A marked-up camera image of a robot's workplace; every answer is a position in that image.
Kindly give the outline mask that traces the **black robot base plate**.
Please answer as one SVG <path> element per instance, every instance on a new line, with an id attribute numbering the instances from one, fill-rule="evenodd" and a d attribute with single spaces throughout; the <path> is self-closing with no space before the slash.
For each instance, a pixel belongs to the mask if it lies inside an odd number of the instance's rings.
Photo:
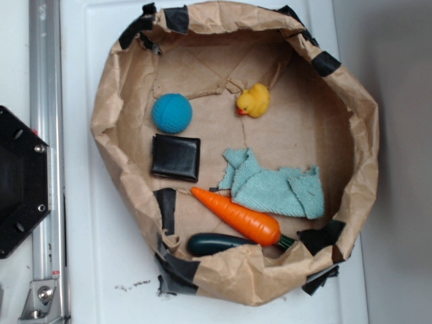
<path id="1" fill-rule="evenodd" d="M 51 210 L 49 146 L 1 107 L 1 258 L 6 259 Z"/>

